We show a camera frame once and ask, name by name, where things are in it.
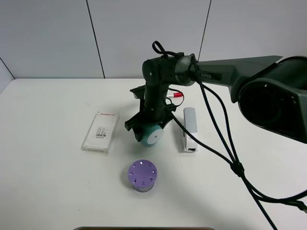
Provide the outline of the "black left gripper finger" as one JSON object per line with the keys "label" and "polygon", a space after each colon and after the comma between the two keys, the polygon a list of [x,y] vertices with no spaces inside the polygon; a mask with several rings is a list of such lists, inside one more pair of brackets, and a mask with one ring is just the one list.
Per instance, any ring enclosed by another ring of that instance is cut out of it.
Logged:
{"label": "black left gripper finger", "polygon": [[158,125],[161,127],[161,129],[164,129],[166,125],[172,120],[173,118],[171,115],[165,115],[165,117],[163,117],[162,120],[158,122]]}

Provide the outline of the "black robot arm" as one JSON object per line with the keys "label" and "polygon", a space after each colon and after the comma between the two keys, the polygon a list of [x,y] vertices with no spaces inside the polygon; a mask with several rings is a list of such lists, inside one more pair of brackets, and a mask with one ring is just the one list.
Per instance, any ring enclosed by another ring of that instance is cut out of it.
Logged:
{"label": "black robot arm", "polygon": [[164,106],[170,85],[191,86],[197,81],[226,86],[233,103],[252,124],[276,134],[307,141],[307,59],[280,56],[192,62],[192,55],[160,56],[142,65],[145,85],[131,92],[140,110],[125,122],[140,141],[145,127],[165,127],[171,120]]}

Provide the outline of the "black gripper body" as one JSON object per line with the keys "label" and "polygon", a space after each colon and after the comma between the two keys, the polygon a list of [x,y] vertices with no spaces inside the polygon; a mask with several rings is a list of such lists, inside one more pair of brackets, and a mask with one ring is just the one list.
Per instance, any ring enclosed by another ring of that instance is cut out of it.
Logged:
{"label": "black gripper body", "polygon": [[165,115],[168,115],[166,96],[169,84],[161,86],[148,86],[145,84],[144,100],[140,100],[139,112],[125,122],[125,128],[129,131],[134,126],[157,125]]}

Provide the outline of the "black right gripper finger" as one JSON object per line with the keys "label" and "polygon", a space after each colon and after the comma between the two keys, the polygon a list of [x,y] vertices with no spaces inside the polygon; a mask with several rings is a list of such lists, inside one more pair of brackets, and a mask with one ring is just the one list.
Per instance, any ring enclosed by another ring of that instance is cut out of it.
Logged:
{"label": "black right gripper finger", "polygon": [[144,137],[144,133],[147,126],[134,126],[132,128],[135,138],[138,142],[141,142],[142,138]]}

